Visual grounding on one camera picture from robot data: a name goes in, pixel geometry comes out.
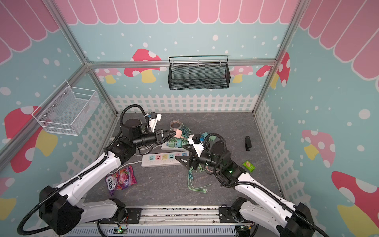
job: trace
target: candy bag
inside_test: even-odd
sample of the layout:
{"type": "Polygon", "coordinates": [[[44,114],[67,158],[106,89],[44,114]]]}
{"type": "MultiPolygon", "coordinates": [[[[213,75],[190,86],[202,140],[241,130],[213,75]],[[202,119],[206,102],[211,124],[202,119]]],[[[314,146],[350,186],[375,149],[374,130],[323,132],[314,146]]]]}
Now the candy bag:
{"type": "Polygon", "coordinates": [[[109,193],[113,195],[114,191],[122,190],[133,184],[136,184],[136,178],[133,175],[133,168],[131,165],[105,177],[105,183],[108,187],[109,193]]]}

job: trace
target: white power strip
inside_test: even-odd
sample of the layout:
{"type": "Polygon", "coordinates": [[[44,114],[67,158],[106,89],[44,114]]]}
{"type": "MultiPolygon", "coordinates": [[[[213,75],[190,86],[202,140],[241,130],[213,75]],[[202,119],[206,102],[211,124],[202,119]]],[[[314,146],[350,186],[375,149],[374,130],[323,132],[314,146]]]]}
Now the white power strip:
{"type": "Polygon", "coordinates": [[[172,151],[186,151],[184,148],[179,148],[175,145],[175,147],[169,147],[168,146],[168,141],[162,144],[161,147],[162,150],[172,150],[172,151]]]}
{"type": "Polygon", "coordinates": [[[188,151],[148,154],[142,156],[142,167],[157,167],[166,165],[180,165],[181,163],[175,159],[175,156],[190,155],[188,151]]]}

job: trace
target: black wire mesh basket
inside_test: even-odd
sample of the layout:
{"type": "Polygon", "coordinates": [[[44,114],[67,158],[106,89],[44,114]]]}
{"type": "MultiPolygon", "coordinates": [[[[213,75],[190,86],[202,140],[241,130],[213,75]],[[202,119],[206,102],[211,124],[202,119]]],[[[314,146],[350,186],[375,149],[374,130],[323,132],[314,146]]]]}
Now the black wire mesh basket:
{"type": "Polygon", "coordinates": [[[228,58],[224,55],[169,57],[170,90],[229,88],[228,58]]]}

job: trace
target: tape roll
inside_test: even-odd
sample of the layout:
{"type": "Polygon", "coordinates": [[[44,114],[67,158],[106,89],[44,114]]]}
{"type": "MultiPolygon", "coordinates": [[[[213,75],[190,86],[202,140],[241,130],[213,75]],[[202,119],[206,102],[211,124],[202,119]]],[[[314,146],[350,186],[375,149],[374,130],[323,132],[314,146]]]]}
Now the tape roll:
{"type": "Polygon", "coordinates": [[[182,128],[182,122],[180,122],[179,120],[172,120],[170,122],[170,129],[173,130],[173,131],[176,131],[177,129],[181,129],[182,128]]]}

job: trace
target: gray table surface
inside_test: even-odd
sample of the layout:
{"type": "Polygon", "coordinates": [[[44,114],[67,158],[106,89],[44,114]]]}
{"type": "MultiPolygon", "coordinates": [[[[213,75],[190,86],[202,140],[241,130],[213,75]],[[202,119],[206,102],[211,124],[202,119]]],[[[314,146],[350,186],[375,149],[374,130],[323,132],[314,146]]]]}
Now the gray table surface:
{"type": "MultiPolygon", "coordinates": [[[[127,113],[124,121],[139,118],[144,121],[141,113],[127,113]]],[[[256,169],[251,175],[266,188],[280,196],[279,187],[272,167],[268,160],[257,125],[252,113],[163,113],[157,128],[169,129],[169,123],[178,119],[191,129],[192,134],[200,132],[215,132],[225,138],[227,148],[234,162],[242,164],[249,160],[256,169]],[[244,138],[250,136],[251,151],[245,150],[244,138]]],[[[152,154],[174,152],[156,148],[152,154]]],[[[128,163],[139,161],[142,156],[133,156],[128,163]]],[[[231,205],[244,194],[233,188],[221,187],[213,175],[206,172],[192,172],[194,187],[208,184],[207,193],[191,191],[187,187],[188,170],[183,165],[143,168],[140,163],[133,164],[137,184],[124,190],[116,191],[113,197],[127,206],[168,206],[168,205],[231,205]]],[[[85,202],[96,202],[108,199],[110,196],[105,181],[102,179],[88,191],[85,202]]]]}

